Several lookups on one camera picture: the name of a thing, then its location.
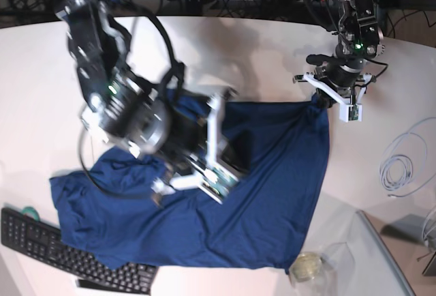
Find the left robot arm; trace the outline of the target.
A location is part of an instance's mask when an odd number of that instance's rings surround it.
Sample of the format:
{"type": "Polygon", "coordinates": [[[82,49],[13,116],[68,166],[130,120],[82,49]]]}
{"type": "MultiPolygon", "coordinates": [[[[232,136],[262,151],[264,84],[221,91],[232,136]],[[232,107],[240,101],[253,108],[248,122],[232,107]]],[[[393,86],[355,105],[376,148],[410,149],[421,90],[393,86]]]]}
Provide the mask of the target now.
{"type": "Polygon", "coordinates": [[[312,0],[302,1],[315,22],[337,36],[331,55],[307,56],[306,62],[315,70],[302,79],[316,88],[322,108],[339,104],[357,110],[366,88],[375,80],[362,71],[367,63],[375,62],[384,48],[373,0],[324,0],[326,19],[315,11],[312,0]]]}

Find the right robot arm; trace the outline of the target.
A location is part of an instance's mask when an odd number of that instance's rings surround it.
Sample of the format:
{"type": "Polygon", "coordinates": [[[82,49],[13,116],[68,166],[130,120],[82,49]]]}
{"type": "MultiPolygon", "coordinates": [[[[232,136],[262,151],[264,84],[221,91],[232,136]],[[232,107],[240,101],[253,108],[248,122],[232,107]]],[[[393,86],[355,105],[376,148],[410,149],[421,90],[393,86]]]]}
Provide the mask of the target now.
{"type": "Polygon", "coordinates": [[[154,180],[154,193],[197,189],[204,178],[194,161],[197,142],[187,139],[198,119],[181,103],[185,64],[176,58],[160,19],[139,7],[163,38],[169,67],[158,83],[136,75],[127,62],[131,33],[112,15],[114,3],[135,8],[127,0],[54,0],[56,16],[68,27],[67,47],[85,103],[83,131],[136,158],[159,156],[165,171],[154,180]]]}

